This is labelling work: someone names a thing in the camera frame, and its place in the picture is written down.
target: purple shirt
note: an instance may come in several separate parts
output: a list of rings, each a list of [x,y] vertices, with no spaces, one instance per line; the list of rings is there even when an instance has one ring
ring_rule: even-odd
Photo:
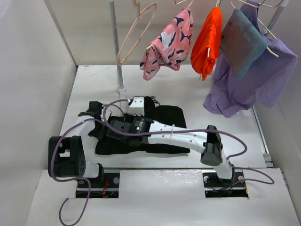
[[[258,9],[244,4],[240,10],[260,32],[257,23]],[[207,110],[231,117],[239,110],[250,109],[256,102],[266,107],[272,107],[277,102],[297,64],[297,56],[280,39],[266,40],[269,48],[279,58],[265,50],[251,64],[242,80],[233,76],[221,51],[214,71],[214,86],[204,102]]]

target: orange garment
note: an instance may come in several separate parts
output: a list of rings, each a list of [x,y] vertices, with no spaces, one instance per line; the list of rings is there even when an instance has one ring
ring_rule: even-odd
[[[203,81],[207,75],[211,74],[216,59],[220,55],[221,37],[222,11],[220,8],[214,7],[207,16],[190,57],[192,68],[202,74]],[[210,48],[209,57],[207,55],[208,48]]]

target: hanger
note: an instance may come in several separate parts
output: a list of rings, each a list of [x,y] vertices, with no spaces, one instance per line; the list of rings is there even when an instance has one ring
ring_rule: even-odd
[[[217,1],[216,1],[216,6],[215,6],[215,7],[220,6],[220,5],[221,5],[221,2],[222,2],[222,0],[217,0]],[[207,53],[207,58],[209,58],[209,57],[210,57],[210,47],[208,47],[208,53]]]
[[[154,18],[154,16],[155,16],[155,13],[156,13],[156,9],[157,9],[157,4],[156,4],[156,3],[150,4],[149,6],[147,6],[147,7],[146,7],[144,10],[142,10],[142,11],[140,11],[140,2],[137,2],[136,0],[133,0],[133,5],[134,5],[135,8],[137,8],[137,18],[134,20],[134,22],[133,22],[133,24],[132,24],[130,30],[128,31],[127,36],[126,36],[126,38],[124,39],[123,44],[121,45],[121,48],[120,48],[120,50],[119,50],[119,52],[118,52],[118,54],[117,54],[117,64],[118,64],[118,66],[122,66],[122,65],[126,62],[126,60],[128,59],[128,57],[132,54],[133,50],[136,48],[136,46],[138,45],[138,43],[141,41],[141,38],[145,35],[147,29],[150,27],[150,25],[151,25],[151,23],[152,23],[152,20],[153,20],[153,18]],[[128,53],[128,54],[126,55],[126,57],[121,61],[121,60],[120,60],[120,55],[121,55],[121,53],[122,53],[122,51],[123,51],[123,49],[124,49],[124,47],[125,47],[125,45],[126,45],[128,39],[131,37],[131,35],[132,35],[132,33],[133,33],[135,27],[137,26],[139,19],[140,19],[145,13],[147,13],[151,8],[154,8],[154,12],[153,12],[153,14],[152,14],[152,16],[151,16],[151,19],[150,19],[149,23],[146,25],[144,31],[142,32],[142,34],[140,35],[139,39],[138,39],[137,42],[134,44],[134,46],[131,48],[131,50],[129,51],[129,53]]]
[[[232,5],[232,7],[233,8],[236,8],[235,6],[234,6],[234,4],[233,4],[233,2],[231,1],[231,5]],[[273,36],[273,38],[274,39],[276,39],[276,36],[263,24],[263,22],[261,22],[261,20],[260,19],[258,19],[257,18],[257,20],[258,20],[258,22],[263,26],[263,28],[264,29],[266,29],[267,30],[267,32],[268,33],[270,33],[272,36]],[[275,57],[279,57],[279,55],[277,55],[276,53],[274,53],[269,47],[267,47],[267,51],[270,53],[270,54],[272,54],[272,55],[274,55]]]
[[[177,3],[176,0],[174,0],[174,3],[175,3],[176,5],[178,5],[178,4],[181,4],[181,3],[185,2],[185,1],[187,1],[187,0],[183,0],[183,1],[180,1],[180,2]],[[153,47],[153,45],[149,45],[149,46],[146,48],[146,50],[148,50],[148,49],[151,48],[151,47]]]
[[[240,2],[242,2],[244,4],[247,4],[248,6],[252,6],[254,8],[259,8],[260,6],[265,6],[265,7],[269,7],[269,8],[277,8],[283,2],[283,0],[280,0],[280,2],[276,6],[270,6],[270,5],[264,4],[265,0],[263,0],[262,3],[260,3],[258,6],[255,6],[255,5],[251,4],[251,3],[248,3],[248,2],[245,2],[245,1],[242,1],[242,0],[237,0],[237,1],[240,1]]]

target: white table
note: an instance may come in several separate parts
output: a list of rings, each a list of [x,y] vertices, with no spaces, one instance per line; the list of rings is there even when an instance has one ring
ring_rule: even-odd
[[[262,169],[274,185],[246,182],[249,198],[205,198],[202,170],[122,170],[119,198],[90,199],[77,226],[299,226],[279,169]],[[267,180],[244,170],[246,178]],[[85,199],[75,199],[76,182],[58,183],[45,170],[26,226],[74,223]]]
[[[162,67],[151,81],[143,79],[143,72],[137,65],[122,67],[127,87],[126,97],[156,96],[162,105],[175,105],[183,109],[187,127],[204,129],[215,125],[219,130],[232,133],[248,146],[246,154],[233,158],[237,166],[265,168],[262,153],[263,144],[252,110],[240,111],[231,118],[216,115],[203,107],[203,102],[211,89],[211,77],[200,81],[191,65],[182,65],[175,72]],[[79,66],[61,134],[76,121],[77,115],[87,110],[89,101],[108,104],[119,98],[115,65]],[[119,112],[111,108],[114,114]],[[243,150],[240,143],[222,135],[224,152],[227,155]],[[130,154],[96,155],[97,140],[88,137],[84,141],[86,160],[101,163],[106,168],[210,168],[200,163],[200,154],[191,150],[189,154],[152,154],[134,152]]]

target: black garment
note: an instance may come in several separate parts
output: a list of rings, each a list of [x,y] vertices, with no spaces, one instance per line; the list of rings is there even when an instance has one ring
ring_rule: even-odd
[[[145,107],[145,117],[151,118],[158,122],[161,122],[166,125],[172,126],[173,124],[177,127],[186,128],[186,122],[183,114],[183,110],[177,106],[167,106],[159,105],[155,107],[153,97],[144,98],[144,107]],[[111,116],[109,122],[113,119],[124,119],[126,122],[132,122],[134,116],[128,115],[125,117],[116,117]],[[110,137],[104,137],[99,140],[96,148],[96,154],[110,155],[110,154],[127,154],[136,151],[146,151],[148,153],[168,153],[168,154],[178,154],[178,153],[189,153],[190,149],[176,147],[173,145],[147,145],[141,144],[137,147],[128,146],[121,141],[115,140]]]

